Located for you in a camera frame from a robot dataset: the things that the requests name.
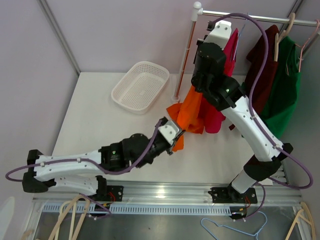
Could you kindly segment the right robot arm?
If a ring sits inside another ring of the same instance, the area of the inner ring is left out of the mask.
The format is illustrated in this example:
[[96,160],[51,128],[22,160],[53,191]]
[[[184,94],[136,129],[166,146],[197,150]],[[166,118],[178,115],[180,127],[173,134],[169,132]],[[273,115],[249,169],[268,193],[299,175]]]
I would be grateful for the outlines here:
[[240,84],[224,73],[226,60],[217,44],[199,43],[191,84],[233,123],[253,150],[253,156],[227,187],[228,198],[237,203],[252,185],[277,172],[293,146],[277,139],[256,112],[249,109],[249,98]]

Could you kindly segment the beige wooden hanger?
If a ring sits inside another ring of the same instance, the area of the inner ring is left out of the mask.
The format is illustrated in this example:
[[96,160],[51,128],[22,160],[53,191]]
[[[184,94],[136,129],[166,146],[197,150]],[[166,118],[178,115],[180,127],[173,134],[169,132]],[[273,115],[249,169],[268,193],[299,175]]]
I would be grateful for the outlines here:
[[296,18],[296,14],[294,12],[290,13],[289,15],[289,23],[286,29],[284,29],[281,33],[276,33],[275,35],[275,40],[274,40],[274,56],[273,56],[273,60],[275,62],[278,61],[279,58],[279,45],[280,42],[290,33],[293,25],[294,25],[294,21]]

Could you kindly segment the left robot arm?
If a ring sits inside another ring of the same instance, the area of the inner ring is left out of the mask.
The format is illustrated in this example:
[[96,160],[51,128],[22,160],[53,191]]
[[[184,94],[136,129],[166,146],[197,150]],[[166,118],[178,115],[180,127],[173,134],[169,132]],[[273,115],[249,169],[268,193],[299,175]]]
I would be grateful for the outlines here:
[[47,156],[37,149],[30,150],[28,170],[22,178],[23,191],[76,192],[103,201],[108,194],[103,174],[122,175],[133,168],[151,165],[164,152],[173,154],[173,148],[184,132],[176,122],[163,117],[151,138],[135,133],[98,150],[68,156]]

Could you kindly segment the orange t shirt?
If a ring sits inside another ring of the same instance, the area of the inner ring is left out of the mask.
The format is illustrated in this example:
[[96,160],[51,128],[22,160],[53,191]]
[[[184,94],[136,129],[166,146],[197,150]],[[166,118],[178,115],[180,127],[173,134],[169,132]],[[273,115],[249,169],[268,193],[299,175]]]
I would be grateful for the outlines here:
[[191,86],[184,101],[172,104],[166,111],[183,131],[202,134],[205,126],[203,118],[199,117],[201,101],[202,94],[196,92],[195,87]]

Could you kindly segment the pink t shirt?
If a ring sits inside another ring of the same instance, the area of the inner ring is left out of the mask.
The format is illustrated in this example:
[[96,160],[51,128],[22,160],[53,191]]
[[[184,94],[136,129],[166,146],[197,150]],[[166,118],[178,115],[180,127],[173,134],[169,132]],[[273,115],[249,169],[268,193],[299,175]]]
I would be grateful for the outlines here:
[[[223,50],[223,53],[226,55],[223,73],[229,77],[232,76],[235,68],[238,40],[239,30],[236,28]],[[222,122],[226,119],[226,117],[220,111],[217,111],[214,106],[210,105],[204,97],[201,99],[198,116],[203,119],[204,130],[209,134],[218,133],[221,129]]]

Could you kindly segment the maroon t shirt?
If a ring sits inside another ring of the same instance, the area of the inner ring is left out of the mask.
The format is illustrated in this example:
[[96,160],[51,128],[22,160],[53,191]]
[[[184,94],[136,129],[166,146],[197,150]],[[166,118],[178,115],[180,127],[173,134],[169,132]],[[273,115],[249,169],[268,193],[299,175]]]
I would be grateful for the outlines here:
[[270,97],[278,62],[274,61],[275,35],[279,33],[276,25],[265,30],[267,44],[263,36],[259,38],[254,47],[249,51],[246,59],[250,62],[243,89],[247,96],[252,95],[252,106],[261,116]]

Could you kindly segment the green t shirt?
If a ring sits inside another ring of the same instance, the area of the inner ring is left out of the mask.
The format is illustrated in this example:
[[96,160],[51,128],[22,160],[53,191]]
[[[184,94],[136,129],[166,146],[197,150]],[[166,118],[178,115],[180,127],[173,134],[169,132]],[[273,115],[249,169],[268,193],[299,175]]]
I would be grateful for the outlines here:
[[278,139],[295,111],[300,89],[301,73],[298,72],[298,59],[294,48],[289,53],[285,41],[279,44],[278,67],[275,73],[271,93],[260,116],[268,129]]

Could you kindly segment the blue wire hanger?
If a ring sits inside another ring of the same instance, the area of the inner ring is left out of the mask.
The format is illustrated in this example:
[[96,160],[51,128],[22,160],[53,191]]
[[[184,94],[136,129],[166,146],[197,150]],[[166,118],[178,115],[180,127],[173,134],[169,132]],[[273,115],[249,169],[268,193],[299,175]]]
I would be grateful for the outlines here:
[[234,53],[233,53],[233,61],[236,61],[236,57],[237,57],[237,51],[238,51],[238,46],[239,46],[239,41],[241,39],[241,36],[243,34],[243,31],[246,27],[246,24],[247,24],[248,20],[245,21],[245,23],[243,24],[241,30],[238,32],[238,35],[237,35],[237,41],[236,41],[236,46],[235,46],[235,49],[234,49]]

